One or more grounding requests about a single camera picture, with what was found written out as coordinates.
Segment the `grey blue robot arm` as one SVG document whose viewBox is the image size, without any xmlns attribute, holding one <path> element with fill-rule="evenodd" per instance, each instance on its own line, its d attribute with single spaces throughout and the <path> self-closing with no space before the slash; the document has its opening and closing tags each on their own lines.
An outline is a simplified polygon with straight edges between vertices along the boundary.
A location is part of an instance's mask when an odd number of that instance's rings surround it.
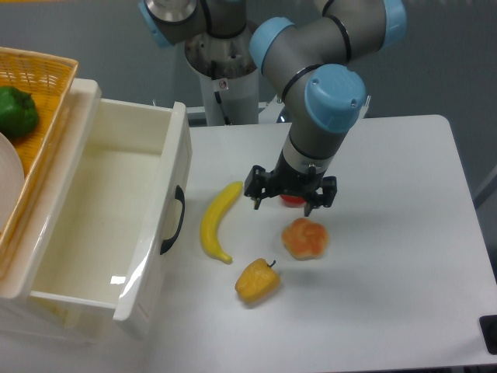
<svg viewBox="0 0 497 373">
<path fill-rule="evenodd" d="M 254 166 L 245 196 L 255 204 L 299 197 L 305 212 L 331 206 L 337 191 L 327 169 L 368 98 L 348 64 L 397 43 L 407 16 L 400 1 L 319 1 L 319 19 L 297 27 L 274 17 L 260 25 L 244 1 L 141 1 L 155 42 L 184 44 L 200 80 L 209 125 L 257 121 L 259 77 L 273 87 L 292 124 L 272 171 Z"/>
</svg>

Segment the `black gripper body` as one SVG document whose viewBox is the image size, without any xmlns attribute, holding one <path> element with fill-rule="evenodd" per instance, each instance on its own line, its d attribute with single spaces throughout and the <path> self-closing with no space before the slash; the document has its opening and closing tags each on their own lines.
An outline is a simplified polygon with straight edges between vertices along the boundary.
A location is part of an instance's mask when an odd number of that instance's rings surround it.
<svg viewBox="0 0 497 373">
<path fill-rule="evenodd" d="M 318 173 L 315 166 L 309 166 L 303 172 L 297 171 L 283 154 L 280 154 L 272 173 L 274 196 L 284 194 L 302 198 L 306 191 L 315 189 L 325 175 L 324 172 Z"/>
</svg>

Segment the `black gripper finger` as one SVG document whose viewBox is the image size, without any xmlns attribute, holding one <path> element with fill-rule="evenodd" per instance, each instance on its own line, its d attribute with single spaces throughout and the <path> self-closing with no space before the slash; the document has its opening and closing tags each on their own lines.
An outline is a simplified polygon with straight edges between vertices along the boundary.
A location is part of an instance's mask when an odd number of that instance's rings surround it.
<svg viewBox="0 0 497 373">
<path fill-rule="evenodd" d="M 252 167 L 244 184 L 244 195 L 253 201 L 253 207 L 258 210 L 262 201 L 274 196 L 273 173 L 263 167 Z"/>
<path fill-rule="evenodd" d="M 320 207 L 331 207 L 337 194 L 337 179 L 335 176 L 323 177 L 318 186 L 303 194 L 305 200 L 304 216 L 309 217 L 311 212 Z"/>
</svg>

